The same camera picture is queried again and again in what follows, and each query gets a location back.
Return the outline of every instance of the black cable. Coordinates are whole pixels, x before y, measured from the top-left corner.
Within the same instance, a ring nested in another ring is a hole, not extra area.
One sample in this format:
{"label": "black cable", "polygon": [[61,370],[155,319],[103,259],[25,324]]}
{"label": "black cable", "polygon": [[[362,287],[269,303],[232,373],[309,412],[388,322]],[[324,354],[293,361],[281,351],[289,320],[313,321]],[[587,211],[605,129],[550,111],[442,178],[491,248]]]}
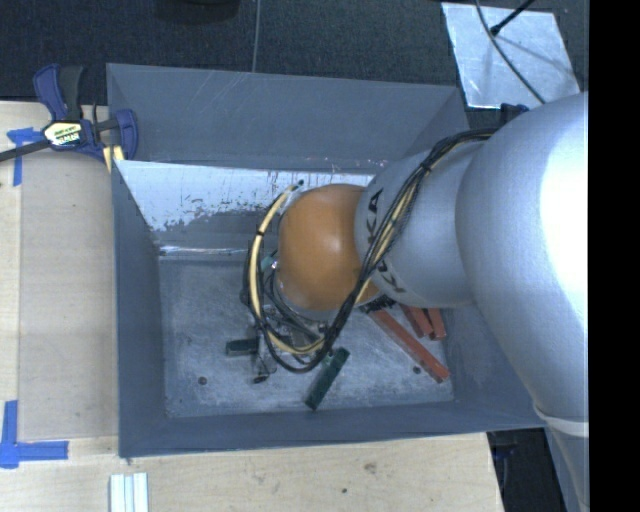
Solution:
{"label": "black cable", "polygon": [[[273,345],[273,343],[270,340],[270,337],[269,337],[270,333],[278,338],[282,338],[282,335],[273,328],[271,323],[268,321],[268,316],[264,313],[264,309],[262,307],[262,304],[263,304],[262,299],[265,293],[265,288],[268,288],[268,283],[264,282],[264,273],[262,272],[261,268],[258,266],[257,282],[258,282],[258,293],[260,296],[261,311],[260,312],[254,311],[251,305],[249,309],[256,321],[256,326],[262,331],[264,335],[265,344],[271,356],[280,366],[282,366],[283,368],[285,368],[286,370],[292,373],[307,373],[313,370],[318,364],[320,364],[320,362],[327,356],[327,354],[331,352],[333,348],[333,344],[335,343],[336,339],[340,335],[340,332],[345,326],[351,312],[353,311],[353,308],[355,307],[357,298],[359,297],[364,287],[367,285],[369,277],[377,269],[380,262],[388,254],[388,252],[393,247],[395,241],[401,235],[404,229],[404,226],[408,221],[409,215],[411,214],[413,203],[415,201],[415,198],[418,195],[423,178],[428,173],[431,172],[433,166],[435,166],[442,158],[444,158],[444,156],[447,153],[452,151],[458,145],[466,142],[471,142],[471,141],[486,140],[491,135],[493,135],[494,132],[495,130],[487,130],[487,129],[470,130],[470,131],[462,132],[441,140],[433,147],[433,149],[431,150],[427,158],[425,158],[425,160],[416,169],[414,169],[414,171],[410,174],[407,180],[405,180],[405,182],[400,187],[400,190],[391,201],[391,204],[387,209],[387,211],[385,212],[383,220],[380,223],[379,228],[376,231],[371,244],[369,245],[367,253],[363,258],[362,268],[358,276],[358,279],[356,281],[356,285],[354,289],[351,291],[351,293],[349,293],[345,301],[342,303],[336,316],[333,319],[333,322],[326,330],[324,334],[324,343],[322,344],[321,348],[315,352],[311,361],[307,362],[304,366],[296,367],[289,364],[287,361],[285,361],[278,354],[276,347]],[[400,202],[405,199],[407,193],[411,193],[412,197],[410,198],[405,209],[401,212],[400,218],[393,220],[396,208],[400,205]],[[384,243],[384,240],[382,238],[383,234],[386,232],[387,228],[393,222],[396,223],[396,226],[394,226],[394,231],[391,235],[391,239],[389,240],[387,247],[381,254],[379,254],[376,257],[375,261],[373,261],[374,255],[380,252],[379,249],[381,247],[381,244]],[[246,273],[248,274],[248,259],[245,262],[245,266],[246,266]],[[271,273],[271,275],[267,279],[273,279],[272,274],[273,273]],[[282,313],[282,311],[278,308],[276,302],[274,302],[274,305],[276,305],[276,309],[280,311],[283,317],[288,316]],[[296,361],[298,361],[298,363],[301,363],[301,358],[295,357],[295,359]]]}
{"label": "black cable", "polygon": [[495,49],[502,56],[503,60],[505,61],[507,66],[509,66],[511,71],[513,71],[513,74],[518,77],[520,82],[522,82],[522,85],[524,85],[527,89],[529,89],[529,92],[531,92],[531,94],[533,94],[536,97],[536,99],[540,103],[542,103],[544,105],[546,103],[544,98],[542,96],[540,96],[540,93],[538,93],[538,91],[536,89],[534,89],[534,87],[529,83],[529,81],[524,76],[522,76],[522,74],[516,69],[516,67],[513,65],[513,63],[509,59],[509,57],[506,56],[506,54],[504,53],[504,51],[502,50],[502,48],[500,47],[500,45],[496,41],[496,38],[493,37],[493,34],[491,33],[491,29],[489,28],[489,25],[487,24],[487,20],[485,20],[484,14],[482,14],[482,9],[480,7],[480,0],[474,0],[474,1],[475,1],[475,4],[476,4],[476,11],[478,12],[478,16],[480,18],[480,23],[482,24],[482,27],[484,28],[484,31],[487,33],[487,36],[489,37],[489,40],[491,41],[491,44],[493,44]]}
{"label": "black cable", "polygon": [[520,13],[522,13],[524,10],[526,10],[527,7],[529,7],[535,1],[536,0],[527,0],[520,7],[518,7],[515,11],[513,11],[511,14],[509,14],[509,16],[507,16],[505,19],[503,19],[500,23],[496,23],[493,27],[491,27],[491,34],[493,36],[497,36],[504,27],[506,27],[509,23],[511,23],[511,21],[513,21],[515,18],[520,16]]}
{"label": "black cable", "polygon": [[271,300],[271,302],[273,302],[276,309],[283,318],[295,324],[297,330],[303,332],[304,334],[307,334],[308,336],[315,336],[316,333],[309,330],[307,326],[304,325],[301,321],[298,321],[298,318],[303,318],[302,315],[291,309],[288,304],[280,299],[278,293],[274,290],[274,275],[274,272],[269,273],[265,282],[265,294],[267,295],[267,297]]}

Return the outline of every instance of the table surface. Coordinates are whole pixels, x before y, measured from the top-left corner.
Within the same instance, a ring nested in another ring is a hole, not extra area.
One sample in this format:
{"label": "table surface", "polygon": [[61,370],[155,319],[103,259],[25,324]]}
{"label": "table surface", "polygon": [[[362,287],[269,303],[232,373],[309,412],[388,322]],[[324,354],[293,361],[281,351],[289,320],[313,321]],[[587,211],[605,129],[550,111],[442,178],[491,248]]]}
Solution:
{"label": "table surface", "polygon": [[[12,147],[7,130],[47,121],[39,104],[0,102],[0,151]],[[0,402],[18,397],[22,186],[13,165],[0,164]],[[152,512],[504,510],[486,436],[468,434],[133,460],[117,456],[115,436],[72,439],[68,460],[0,469],[0,511],[104,511],[109,476],[136,472],[148,474]]]}

